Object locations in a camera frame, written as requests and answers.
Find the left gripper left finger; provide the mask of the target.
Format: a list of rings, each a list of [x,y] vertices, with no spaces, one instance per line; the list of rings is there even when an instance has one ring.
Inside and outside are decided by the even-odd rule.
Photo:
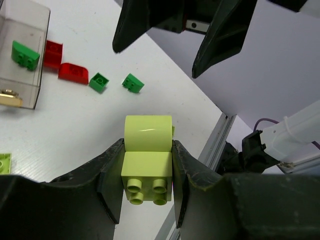
[[[3,240],[111,240],[123,201],[124,140],[50,182],[0,178]]]

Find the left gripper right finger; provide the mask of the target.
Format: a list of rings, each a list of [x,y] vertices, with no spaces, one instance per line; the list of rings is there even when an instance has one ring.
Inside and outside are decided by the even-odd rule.
[[[212,187],[204,238],[183,240],[317,240],[320,178],[301,174],[220,175]]]

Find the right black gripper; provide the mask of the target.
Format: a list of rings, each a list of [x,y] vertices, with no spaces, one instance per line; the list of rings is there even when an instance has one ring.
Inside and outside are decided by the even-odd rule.
[[[307,0],[269,2],[298,13]],[[192,78],[196,79],[213,65],[240,53],[256,4],[256,0],[219,0],[208,23],[195,19],[185,22],[184,0],[124,0],[112,49],[122,52],[151,28],[205,34],[192,66]]]

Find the lime curved lego brick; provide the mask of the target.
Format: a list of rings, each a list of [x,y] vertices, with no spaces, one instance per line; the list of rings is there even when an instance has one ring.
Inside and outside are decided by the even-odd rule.
[[[172,200],[173,125],[170,115],[128,115],[121,179],[133,205]]]

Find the red curved lego brick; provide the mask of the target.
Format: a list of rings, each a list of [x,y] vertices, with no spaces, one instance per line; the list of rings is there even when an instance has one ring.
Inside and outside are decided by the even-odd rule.
[[[58,78],[77,84],[88,85],[89,71],[83,66],[65,62],[59,67]]]

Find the red square lego brick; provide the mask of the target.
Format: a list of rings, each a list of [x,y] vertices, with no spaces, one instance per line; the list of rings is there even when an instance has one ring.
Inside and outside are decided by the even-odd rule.
[[[63,44],[50,40],[46,41],[43,65],[47,68],[58,70],[62,63]]]

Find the green sloped lego brick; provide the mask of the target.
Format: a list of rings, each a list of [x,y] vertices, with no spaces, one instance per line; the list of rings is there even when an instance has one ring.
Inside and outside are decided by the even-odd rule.
[[[40,54],[14,40],[11,48],[11,59],[19,66],[34,71],[39,63]]]

